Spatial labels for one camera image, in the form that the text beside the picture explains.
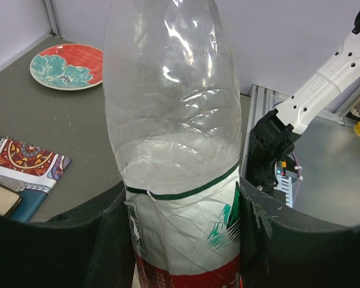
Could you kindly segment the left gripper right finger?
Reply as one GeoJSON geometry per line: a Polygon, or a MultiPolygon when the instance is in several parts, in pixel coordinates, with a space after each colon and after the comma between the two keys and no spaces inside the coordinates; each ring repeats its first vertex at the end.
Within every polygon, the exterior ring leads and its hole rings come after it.
{"type": "Polygon", "coordinates": [[[240,179],[244,287],[360,287],[360,225],[298,212],[240,179]]]}

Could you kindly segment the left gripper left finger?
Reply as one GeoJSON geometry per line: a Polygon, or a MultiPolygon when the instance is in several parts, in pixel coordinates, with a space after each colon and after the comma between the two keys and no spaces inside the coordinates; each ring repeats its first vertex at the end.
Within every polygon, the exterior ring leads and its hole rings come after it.
{"type": "Polygon", "coordinates": [[[0,287],[131,287],[123,183],[44,223],[0,216],[0,287]]]}

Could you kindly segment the clear bottle red label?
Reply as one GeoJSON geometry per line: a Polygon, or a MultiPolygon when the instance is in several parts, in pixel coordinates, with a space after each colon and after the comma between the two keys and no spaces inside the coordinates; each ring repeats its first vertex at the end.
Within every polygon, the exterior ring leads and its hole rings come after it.
{"type": "Polygon", "coordinates": [[[241,103],[214,1],[113,1],[103,87],[142,287],[239,287],[241,103]]]}

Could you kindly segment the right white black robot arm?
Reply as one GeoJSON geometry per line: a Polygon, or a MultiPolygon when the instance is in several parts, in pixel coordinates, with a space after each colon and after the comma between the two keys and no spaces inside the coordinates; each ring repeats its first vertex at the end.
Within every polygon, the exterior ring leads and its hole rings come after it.
{"type": "Polygon", "coordinates": [[[275,164],[285,159],[310,122],[360,78],[360,11],[340,48],[285,101],[259,119],[250,131],[245,178],[272,194],[277,186],[275,164]]]}

